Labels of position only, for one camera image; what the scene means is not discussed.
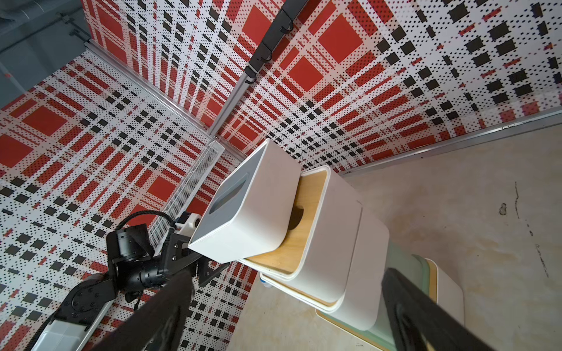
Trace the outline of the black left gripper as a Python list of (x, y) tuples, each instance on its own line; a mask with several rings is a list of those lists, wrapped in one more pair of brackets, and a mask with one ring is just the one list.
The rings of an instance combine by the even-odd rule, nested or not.
[(168, 281), (177, 273), (188, 271), (192, 277), (197, 278), (198, 286), (204, 288), (231, 264), (219, 264), (212, 268), (208, 258), (203, 258), (201, 254), (188, 247), (190, 239), (177, 233), (168, 234), (162, 246), (159, 275), (163, 281)]

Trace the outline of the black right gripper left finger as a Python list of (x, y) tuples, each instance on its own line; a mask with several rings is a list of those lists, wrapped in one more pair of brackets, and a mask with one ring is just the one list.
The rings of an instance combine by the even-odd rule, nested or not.
[(132, 317), (92, 349), (143, 350), (152, 339), (159, 339), (161, 350), (177, 350), (193, 293), (190, 272), (180, 271)]

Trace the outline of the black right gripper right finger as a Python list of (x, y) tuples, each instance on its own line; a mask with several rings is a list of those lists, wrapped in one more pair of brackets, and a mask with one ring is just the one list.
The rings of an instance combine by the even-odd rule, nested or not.
[(397, 350), (490, 350), (397, 269), (381, 283)]

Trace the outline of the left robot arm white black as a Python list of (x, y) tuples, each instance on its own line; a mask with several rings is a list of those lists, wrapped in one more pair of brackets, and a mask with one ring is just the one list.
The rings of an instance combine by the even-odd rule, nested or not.
[[(130, 221), (145, 215), (168, 223), (160, 254), (150, 244), (145, 224)], [(137, 211), (106, 236), (108, 270), (76, 285), (60, 307), (40, 326), (28, 350), (82, 350), (118, 295), (135, 302), (133, 316), (106, 342), (121, 350), (133, 347), (169, 350), (177, 347), (195, 289), (205, 287), (228, 267), (215, 269), (210, 259), (187, 248), (201, 216), (177, 219), (156, 210)]]

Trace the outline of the white tissue box grey lid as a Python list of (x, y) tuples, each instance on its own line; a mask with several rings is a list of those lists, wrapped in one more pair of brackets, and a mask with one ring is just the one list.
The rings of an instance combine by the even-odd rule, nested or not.
[(276, 250), (288, 231), (298, 162), (265, 140), (222, 182), (188, 247), (218, 263)]

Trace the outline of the large white box bamboo lid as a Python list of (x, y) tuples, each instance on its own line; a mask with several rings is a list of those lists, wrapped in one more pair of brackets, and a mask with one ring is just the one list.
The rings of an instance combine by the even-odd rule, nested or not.
[[(465, 309), (462, 289), (433, 260), (429, 258), (424, 260), (425, 262), (421, 264), (422, 282), (420, 289), (440, 308), (464, 326)], [(316, 315), (334, 327), (373, 346), (376, 350), (396, 350), (383, 298), (380, 299), (376, 324), (367, 331), (360, 331), (318, 310), (316, 310)]]

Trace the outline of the mint green tissue box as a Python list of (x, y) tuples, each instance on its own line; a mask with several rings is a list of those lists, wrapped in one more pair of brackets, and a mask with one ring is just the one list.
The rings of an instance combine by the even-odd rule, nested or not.
[(376, 350), (395, 350), (382, 288), (383, 277), (388, 271), (400, 273), (428, 296), (436, 287), (432, 282), (435, 273), (427, 259), (390, 243), (385, 260), (367, 258), (364, 254), (360, 261), (354, 260), (338, 308), (330, 312), (317, 309), (316, 315)]

